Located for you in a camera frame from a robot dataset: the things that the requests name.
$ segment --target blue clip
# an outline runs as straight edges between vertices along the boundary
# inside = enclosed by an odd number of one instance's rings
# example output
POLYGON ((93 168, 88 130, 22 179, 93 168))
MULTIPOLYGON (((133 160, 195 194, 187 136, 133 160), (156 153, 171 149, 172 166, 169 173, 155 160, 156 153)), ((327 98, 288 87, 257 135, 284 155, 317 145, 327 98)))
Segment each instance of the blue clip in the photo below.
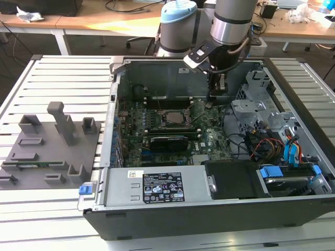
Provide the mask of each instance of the blue clip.
POLYGON ((91 195, 92 186, 82 185, 79 187, 79 195, 91 195))
POLYGON ((284 148, 284 161, 288 161, 288 153, 289 153, 289 140, 286 141, 284 148))
POLYGON ((260 169, 263 178, 283 177, 282 170, 279 166, 264 166, 260 169))
POLYGON ((293 164, 294 167, 298 167, 298 164, 295 163, 295 153, 297 152, 298 148, 295 145, 291 146, 291 152, 289 153, 289 158, 288 158, 288 162, 290 164, 293 164))
POLYGON ((321 169, 318 165, 313 166, 313 171, 315 172, 315 175, 322 174, 321 169))

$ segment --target motherboard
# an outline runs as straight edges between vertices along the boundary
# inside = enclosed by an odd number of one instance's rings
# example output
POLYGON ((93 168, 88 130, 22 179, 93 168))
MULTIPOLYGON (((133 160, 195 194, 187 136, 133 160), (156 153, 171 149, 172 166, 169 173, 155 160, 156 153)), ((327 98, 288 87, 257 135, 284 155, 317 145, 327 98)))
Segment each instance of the motherboard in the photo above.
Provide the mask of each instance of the motherboard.
POLYGON ((123 167, 199 165, 229 159, 222 106, 203 100, 120 99, 123 167))

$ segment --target blue drive latch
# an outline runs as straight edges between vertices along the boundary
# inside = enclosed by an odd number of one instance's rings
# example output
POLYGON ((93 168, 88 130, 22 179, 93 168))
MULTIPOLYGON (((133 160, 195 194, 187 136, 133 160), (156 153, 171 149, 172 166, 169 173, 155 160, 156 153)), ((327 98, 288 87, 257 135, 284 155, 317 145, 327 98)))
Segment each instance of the blue drive latch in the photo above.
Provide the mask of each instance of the blue drive latch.
POLYGON ((264 166, 260 169, 263 178, 283 177, 282 170, 279 166, 264 166))
POLYGON ((93 191, 93 185, 82 185, 79 187, 79 195, 91 195, 93 191))

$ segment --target gray base plate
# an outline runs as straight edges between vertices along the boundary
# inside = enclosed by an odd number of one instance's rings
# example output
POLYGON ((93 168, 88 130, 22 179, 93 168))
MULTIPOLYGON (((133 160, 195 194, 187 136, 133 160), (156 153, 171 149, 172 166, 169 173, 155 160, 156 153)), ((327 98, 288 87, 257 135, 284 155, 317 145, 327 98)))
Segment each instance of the gray base plate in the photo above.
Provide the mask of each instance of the gray base plate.
MULTIPOLYGON (((39 162, 62 162, 66 161, 73 165, 78 172, 81 165, 86 170, 85 181, 89 181, 92 173, 93 162, 96 152, 96 146, 99 138, 101 123, 96 122, 97 132, 95 134, 84 134, 81 122, 74 122, 75 144, 67 146, 64 138, 55 128, 55 123, 43 122, 36 126, 37 134, 20 133, 6 161, 12 161, 9 157, 21 153, 37 153, 39 162), (19 146, 18 142, 28 138, 43 138, 44 144, 38 146, 19 146)), ((49 167, 25 167, 20 170, 11 170, 6 172, 0 170, 0 177, 13 175, 18 180, 13 184, 0 184, 0 190, 16 189, 59 189, 59 188, 77 188, 81 183, 72 183, 68 177, 68 168, 53 170, 49 167), (65 182, 47 183, 44 178, 46 174, 62 174, 65 182)))

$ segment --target black plastic cover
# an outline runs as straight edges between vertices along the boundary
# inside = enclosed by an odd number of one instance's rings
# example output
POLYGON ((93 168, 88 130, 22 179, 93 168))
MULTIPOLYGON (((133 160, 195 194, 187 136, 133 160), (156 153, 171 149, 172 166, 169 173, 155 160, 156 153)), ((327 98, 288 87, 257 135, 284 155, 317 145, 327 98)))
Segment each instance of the black plastic cover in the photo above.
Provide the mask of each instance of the black plastic cover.
POLYGON ((256 173, 258 165, 250 161, 209 161, 205 162, 207 176, 213 176, 216 192, 214 200, 267 198, 256 173))

